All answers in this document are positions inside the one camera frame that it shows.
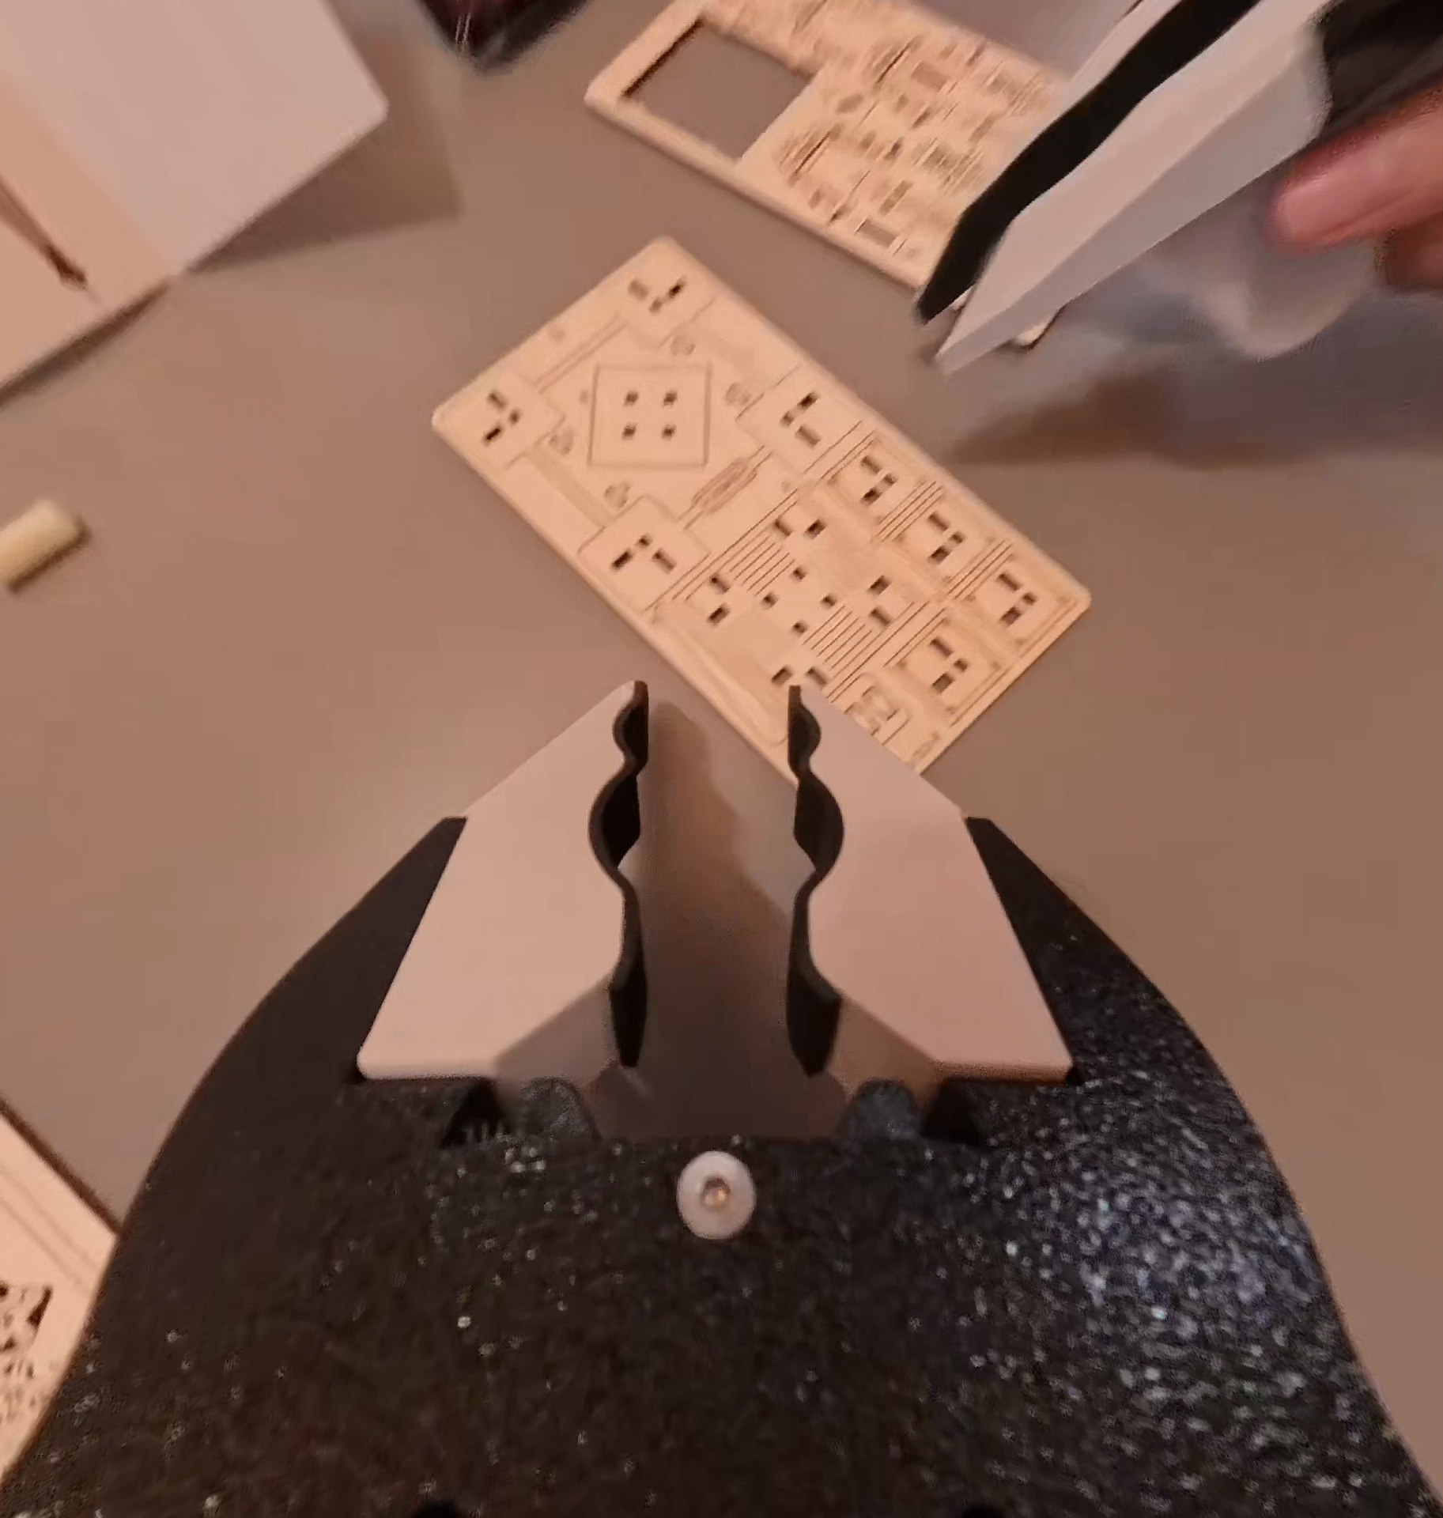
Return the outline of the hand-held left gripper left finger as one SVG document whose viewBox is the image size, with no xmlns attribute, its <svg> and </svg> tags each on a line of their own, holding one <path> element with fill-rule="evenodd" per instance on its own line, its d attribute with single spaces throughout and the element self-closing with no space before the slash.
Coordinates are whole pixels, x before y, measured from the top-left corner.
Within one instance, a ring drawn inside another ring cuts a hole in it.
<svg viewBox="0 0 1443 1518">
<path fill-rule="evenodd" d="M 475 800 L 356 1057 L 373 1080 L 580 1091 L 638 1067 L 647 969 L 623 861 L 647 689 L 624 683 Z"/>
</svg>

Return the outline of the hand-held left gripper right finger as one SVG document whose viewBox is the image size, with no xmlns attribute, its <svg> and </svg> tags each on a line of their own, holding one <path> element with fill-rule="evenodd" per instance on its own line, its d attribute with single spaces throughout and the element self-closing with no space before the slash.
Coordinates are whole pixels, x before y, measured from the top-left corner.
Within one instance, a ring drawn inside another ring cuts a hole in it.
<svg viewBox="0 0 1443 1518">
<path fill-rule="evenodd" d="M 847 1097 L 952 1080 L 1063 1086 L 1071 1051 L 964 814 L 814 691 L 787 697 L 787 1042 Z"/>
</svg>

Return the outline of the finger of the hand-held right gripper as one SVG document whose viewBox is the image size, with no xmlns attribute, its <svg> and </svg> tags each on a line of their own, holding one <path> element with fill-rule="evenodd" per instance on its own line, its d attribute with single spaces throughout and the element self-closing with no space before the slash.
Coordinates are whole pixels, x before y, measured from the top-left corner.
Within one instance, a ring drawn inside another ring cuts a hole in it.
<svg viewBox="0 0 1443 1518">
<path fill-rule="evenodd" d="M 1059 89 L 1054 108 L 1136 110 L 1203 49 L 1203 3 L 1136 5 Z"/>
<path fill-rule="evenodd" d="M 1136 110 L 1056 110 L 960 214 L 918 298 L 954 313 L 941 371 L 1144 271 L 1245 357 L 1299 350 L 1376 290 L 1362 248 L 1291 256 L 1278 177 L 1328 131 L 1316 22 L 1330 5 L 1205 5 L 1205 49 Z"/>
</svg>

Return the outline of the wooden puzzle sheet square holes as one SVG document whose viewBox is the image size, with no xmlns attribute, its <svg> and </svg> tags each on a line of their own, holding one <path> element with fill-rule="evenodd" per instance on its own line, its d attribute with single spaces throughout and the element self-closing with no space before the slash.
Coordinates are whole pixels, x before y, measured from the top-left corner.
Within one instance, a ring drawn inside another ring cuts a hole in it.
<svg viewBox="0 0 1443 1518">
<path fill-rule="evenodd" d="M 780 773 L 791 689 L 921 773 L 1090 608 L 669 239 L 433 430 Z"/>
</svg>

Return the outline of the lace-pattern wooden puzzle sheet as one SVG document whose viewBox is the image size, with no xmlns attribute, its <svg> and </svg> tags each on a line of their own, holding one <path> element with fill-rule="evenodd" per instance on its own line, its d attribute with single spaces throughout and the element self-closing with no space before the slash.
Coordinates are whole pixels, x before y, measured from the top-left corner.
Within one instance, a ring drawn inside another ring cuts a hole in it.
<svg viewBox="0 0 1443 1518">
<path fill-rule="evenodd" d="M 0 1484 L 57 1392 L 115 1233 L 0 1113 Z"/>
</svg>

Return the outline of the person's right hand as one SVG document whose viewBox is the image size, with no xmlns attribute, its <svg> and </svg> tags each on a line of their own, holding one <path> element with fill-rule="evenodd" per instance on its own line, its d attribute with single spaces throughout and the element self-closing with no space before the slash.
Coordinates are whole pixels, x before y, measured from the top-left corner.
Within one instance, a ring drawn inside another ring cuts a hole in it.
<svg viewBox="0 0 1443 1518">
<path fill-rule="evenodd" d="M 1443 296 L 1443 76 L 1295 162 L 1268 225 L 1297 254 L 1368 246 L 1389 288 Z"/>
</svg>

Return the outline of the wooden puzzle sheet rectangular cut-out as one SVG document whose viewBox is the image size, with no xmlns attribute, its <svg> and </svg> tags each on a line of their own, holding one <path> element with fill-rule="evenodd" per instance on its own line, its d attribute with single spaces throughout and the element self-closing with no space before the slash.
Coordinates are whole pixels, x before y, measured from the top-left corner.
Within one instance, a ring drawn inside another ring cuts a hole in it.
<svg viewBox="0 0 1443 1518">
<path fill-rule="evenodd" d="M 801 87 L 739 154 L 638 102 L 699 33 Z M 1061 76 L 920 5 L 680 3 L 588 85 L 586 106 L 734 194 L 920 290 L 958 216 L 1015 152 Z"/>
</svg>

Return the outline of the small cream cylinder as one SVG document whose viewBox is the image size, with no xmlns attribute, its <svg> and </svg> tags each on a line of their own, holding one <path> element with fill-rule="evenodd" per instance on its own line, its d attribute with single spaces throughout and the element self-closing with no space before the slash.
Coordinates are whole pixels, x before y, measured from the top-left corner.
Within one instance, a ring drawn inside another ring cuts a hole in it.
<svg viewBox="0 0 1443 1518">
<path fill-rule="evenodd" d="M 51 503 L 32 503 L 0 528 L 0 593 L 19 593 L 90 538 L 82 518 Z"/>
</svg>

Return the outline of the folded paper instruction sheet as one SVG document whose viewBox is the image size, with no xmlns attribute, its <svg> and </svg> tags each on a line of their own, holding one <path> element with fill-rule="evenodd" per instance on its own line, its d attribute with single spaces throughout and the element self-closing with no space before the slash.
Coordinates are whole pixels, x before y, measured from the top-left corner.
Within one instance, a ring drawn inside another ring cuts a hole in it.
<svg viewBox="0 0 1443 1518">
<path fill-rule="evenodd" d="M 371 135 L 329 5 L 0 3 L 0 390 Z"/>
</svg>

